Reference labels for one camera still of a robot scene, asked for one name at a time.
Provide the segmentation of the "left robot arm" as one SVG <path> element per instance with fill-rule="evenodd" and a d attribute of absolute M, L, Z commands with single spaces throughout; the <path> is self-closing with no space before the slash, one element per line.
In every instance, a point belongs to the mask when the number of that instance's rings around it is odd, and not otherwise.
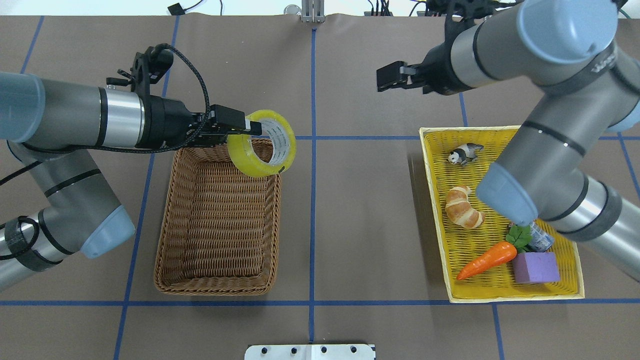
<path fill-rule="evenodd" d="M 1 73 L 1 139 L 48 201 L 1 226 L 1 289 L 49 271 L 82 253 L 95 259 L 135 234 L 126 208 L 90 150 L 166 152 L 215 145 L 263 126 L 222 107 L 191 112 L 152 95 L 160 70 L 108 79 L 109 88 Z"/>

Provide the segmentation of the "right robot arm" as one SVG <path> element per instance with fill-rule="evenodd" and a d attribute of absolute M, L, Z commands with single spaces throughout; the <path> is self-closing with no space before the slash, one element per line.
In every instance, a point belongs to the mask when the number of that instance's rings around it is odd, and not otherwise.
<path fill-rule="evenodd" d="M 622 0 L 438 0 L 444 42 L 377 69 L 378 92 L 455 95 L 521 76 L 542 98 L 478 184 L 515 224 L 540 219 L 639 279 L 639 208 L 579 169 L 605 132 L 639 121 L 639 61 L 615 41 Z"/>

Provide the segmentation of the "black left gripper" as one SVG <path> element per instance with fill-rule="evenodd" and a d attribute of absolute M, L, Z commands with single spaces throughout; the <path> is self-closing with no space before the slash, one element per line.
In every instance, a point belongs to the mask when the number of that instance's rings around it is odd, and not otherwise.
<path fill-rule="evenodd" d="M 180 100 L 150 95 L 142 100 L 144 125 L 135 144 L 138 150 L 160 150 L 180 146 L 191 130 L 204 119 L 203 112 L 192 112 Z M 246 119 L 244 111 L 214 104 L 209 109 L 209 123 L 199 133 L 201 147 L 216 147 L 227 143 L 231 135 L 261 136 L 263 125 Z"/>

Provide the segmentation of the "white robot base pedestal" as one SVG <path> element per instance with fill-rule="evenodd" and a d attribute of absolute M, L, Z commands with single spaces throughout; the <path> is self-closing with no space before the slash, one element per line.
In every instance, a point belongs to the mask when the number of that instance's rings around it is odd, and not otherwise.
<path fill-rule="evenodd" d="M 373 344 L 263 344 L 251 345 L 245 360 L 376 360 Z"/>

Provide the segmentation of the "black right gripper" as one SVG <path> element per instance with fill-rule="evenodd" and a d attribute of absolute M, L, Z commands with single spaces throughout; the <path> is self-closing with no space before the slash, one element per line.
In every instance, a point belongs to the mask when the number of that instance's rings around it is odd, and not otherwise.
<path fill-rule="evenodd" d="M 378 92 L 414 89 L 417 86 L 422 88 L 423 94 L 436 92 L 451 96 L 473 89 L 456 75 L 451 62 L 451 46 L 445 42 L 429 50 L 422 63 L 416 66 L 405 61 L 394 61 L 375 72 L 375 87 Z"/>

